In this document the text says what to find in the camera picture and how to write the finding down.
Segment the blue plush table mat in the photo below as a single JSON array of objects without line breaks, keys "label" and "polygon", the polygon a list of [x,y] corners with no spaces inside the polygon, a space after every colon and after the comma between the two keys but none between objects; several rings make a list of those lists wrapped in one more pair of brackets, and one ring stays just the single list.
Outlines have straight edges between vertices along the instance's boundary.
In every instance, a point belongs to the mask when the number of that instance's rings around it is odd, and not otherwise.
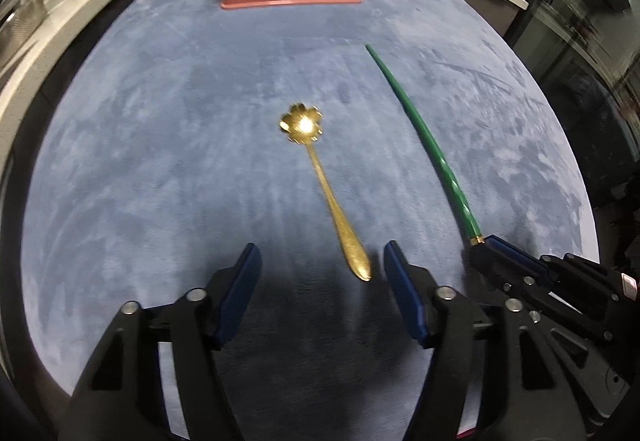
[{"label": "blue plush table mat", "polygon": [[352,275],[294,103],[373,265],[396,241],[437,282],[486,299],[432,163],[384,72],[431,129],[482,230],[597,259],[584,181],[546,97],[464,0],[224,10],[136,0],[63,94],[35,164],[22,271],[44,367],[72,391],[118,307],[152,307],[232,265],[262,275],[216,357],[249,440],[398,440],[430,354],[381,269]]}]

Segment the gold flower spoon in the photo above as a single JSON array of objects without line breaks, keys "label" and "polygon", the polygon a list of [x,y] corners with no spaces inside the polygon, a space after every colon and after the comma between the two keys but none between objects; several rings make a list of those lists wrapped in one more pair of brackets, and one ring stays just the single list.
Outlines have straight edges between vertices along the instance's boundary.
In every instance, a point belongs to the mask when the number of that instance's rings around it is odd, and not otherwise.
[{"label": "gold flower spoon", "polygon": [[337,239],[340,242],[349,270],[360,281],[370,282],[372,270],[369,256],[344,214],[340,203],[337,201],[314,148],[314,145],[322,136],[321,120],[322,114],[315,106],[295,103],[288,108],[288,112],[280,117],[279,127],[288,136],[288,141],[303,146],[307,151],[312,168],[314,168],[314,173],[326,199],[326,205],[328,205],[331,214]]}]

